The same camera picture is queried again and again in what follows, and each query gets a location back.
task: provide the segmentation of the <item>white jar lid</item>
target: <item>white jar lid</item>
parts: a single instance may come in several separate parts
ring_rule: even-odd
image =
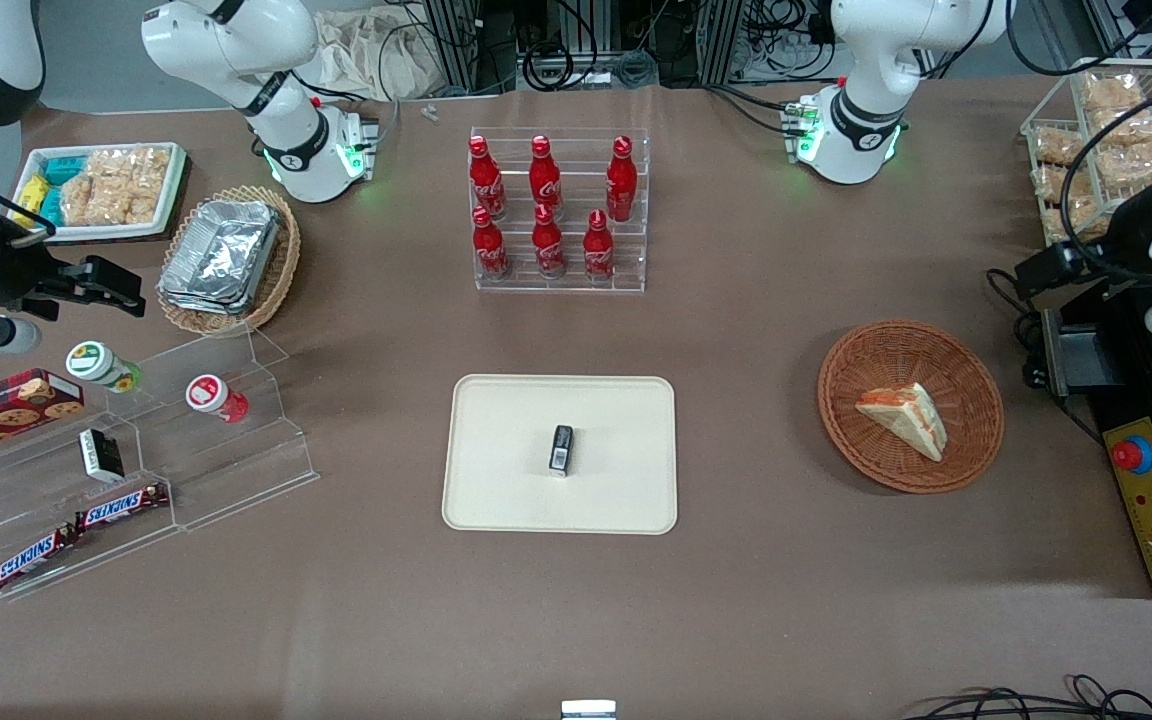
[[[213,414],[225,404],[229,387],[217,376],[198,376],[184,389],[184,401],[200,414]]]
[[[94,340],[78,342],[65,357],[65,369],[81,381],[94,381],[108,373],[113,366],[114,354],[104,343]]]

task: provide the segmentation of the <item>acrylic display stand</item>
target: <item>acrylic display stand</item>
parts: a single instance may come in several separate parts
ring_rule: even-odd
[[[513,272],[503,281],[492,281],[472,256],[473,281],[480,291],[599,291],[642,293],[649,279],[649,173],[652,168],[652,143],[645,129],[622,128],[475,128],[471,135],[488,141],[492,156],[503,174],[506,215],[497,220],[503,234],[503,245],[509,255]],[[563,217],[559,227],[563,232],[563,255],[567,274],[556,281],[540,276],[536,251],[531,245],[535,227],[535,204],[526,169],[531,167],[531,138],[550,137],[550,146],[558,168],[562,170]],[[639,170],[639,185],[634,202],[634,213],[624,223],[609,223],[614,243],[616,274],[607,285],[596,285],[585,276],[585,250],[582,241],[589,228],[590,210],[607,210],[607,165],[612,160],[612,142],[619,135],[634,141],[634,164]],[[470,210],[477,205],[473,184],[468,183]],[[473,223],[467,223],[468,236]]]
[[[1108,59],[1099,63],[1093,73],[1098,74],[1115,74],[1115,73],[1131,73],[1137,77],[1140,83],[1140,91],[1146,97],[1152,97],[1152,60],[1124,60],[1124,59]],[[1087,112],[1083,108],[1083,100],[1079,96],[1078,89],[1075,86],[1074,79],[1078,76],[1066,76],[1056,82],[1055,86],[1052,86],[1051,91],[1043,97],[1043,100],[1038,103],[1037,108],[1033,113],[1025,118],[1024,124],[1020,127],[1020,135],[1024,137],[1025,145],[1029,151],[1029,169],[1032,173],[1038,172],[1038,145],[1037,137],[1039,129],[1044,127],[1062,129],[1062,131],[1074,131],[1082,136],[1083,142],[1087,143],[1091,141],[1092,136],[1096,135],[1096,128],[1091,127],[1087,122]],[[1073,97],[1073,104],[1066,99],[1066,97],[1058,97],[1062,90],[1070,92]],[[1105,218],[1114,213],[1114,210],[1119,205],[1128,200],[1135,194],[1144,190],[1144,184],[1111,188],[1107,183],[1101,181],[1100,170],[1097,169],[1097,159],[1101,152],[1111,149],[1108,143],[1100,143],[1096,149],[1089,152],[1087,160],[1083,164],[1081,169],[1085,169],[1087,177],[1091,179],[1092,184],[1092,200],[1096,202],[1096,211],[1089,215],[1087,220],[1083,223],[1075,225],[1075,232],[1083,232],[1090,225],[1096,223],[1098,219]],[[1041,217],[1043,211],[1049,209],[1047,202],[1043,199],[1041,194],[1037,192],[1036,188],[1036,199],[1038,200],[1038,213]],[[1058,233],[1060,238],[1064,237],[1064,233]],[[1047,245],[1051,245],[1053,237],[1048,234]]]
[[[200,338],[138,363],[143,376],[136,391],[114,395],[88,384],[83,389],[90,415],[1,444],[0,562],[71,523],[76,511],[137,487],[165,482],[172,503],[91,529],[71,548],[6,585],[0,598],[48,588],[319,477],[302,430],[283,415],[270,372],[270,365],[285,357],[282,348],[259,331],[247,333],[247,327],[222,338]],[[184,388],[204,373],[219,374],[247,396],[250,410],[243,420],[228,424],[189,409]],[[124,482],[106,484],[84,473],[78,447],[84,429],[99,429],[116,439]]]

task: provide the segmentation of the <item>brown tablecloth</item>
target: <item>brown tablecloth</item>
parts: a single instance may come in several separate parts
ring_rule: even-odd
[[[982,271],[1041,244],[1021,120],[1041,78],[924,83],[873,182],[786,162],[700,91],[508,94],[404,109],[376,182],[294,204],[305,236],[268,333],[320,480],[0,605],[0,717],[900,717],[969,685],[1152,696],[1152,601],[1105,452],[1020,382]],[[771,96],[791,97],[803,88]],[[371,108],[382,119],[388,108]],[[647,291],[485,296],[465,213],[471,126],[644,126]],[[176,141],[185,202],[270,183],[233,111],[41,113],[26,146]],[[97,251],[143,272],[162,243]],[[65,250],[77,258],[92,249]],[[143,357],[190,336],[63,306],[0,378],[83,338]],[[914,318],[980,355],[998,462],[945,497],[856,473],[814,410],[847,328]],[[439,514],[467,373],[662,376],[679,523],[664,537],[462,533]]]

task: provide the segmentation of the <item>red cookie box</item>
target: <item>red cookie box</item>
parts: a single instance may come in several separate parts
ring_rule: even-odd
[[[82,388],[47,370],[36,367],[0,381],[0,441],[82,411]]]

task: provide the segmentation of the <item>brown woven basket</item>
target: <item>brown woven basket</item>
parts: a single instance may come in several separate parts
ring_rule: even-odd
[[[942,460],[919,454],[856,410],[861,393],[922,382],[941,414],[948,441]],[[861,325],[842,336],[820,367],[820,418],[856,469],[904,492],[964,487],[1002,446],[1002,397],[979,357],[939,328],[911,320]]]
[[[262,278],[260,287],[256,288],[256,302],[247,314],[204,313],[200,310],[185,310],[172,305],[164,298],[162,293],[159,293],[159,305],[175,327],[200,334],[225,332],[242,323],[247,323],[248,328],[259,328],[273,318],[291,289],[291,275],[296,274],[296,264],[301,259],[301,228],[297,227],[296,218],[293,217],[291,209],[288,209],[287,200],[264,187],[234,187],[212,195],[210,200],[259,200],[279,211],[274,251],[270,255],[270,263],[265,265],[265,276]],[[168,245],[168,253],[162,260],[165,270],[180,247],[180,237],[184,236],[185,228],[198,214],[198,209],[202,209],[202,202],[194,210],[189,210],[189,215],[180,222],[177,232],[172,237],[172,245]]]

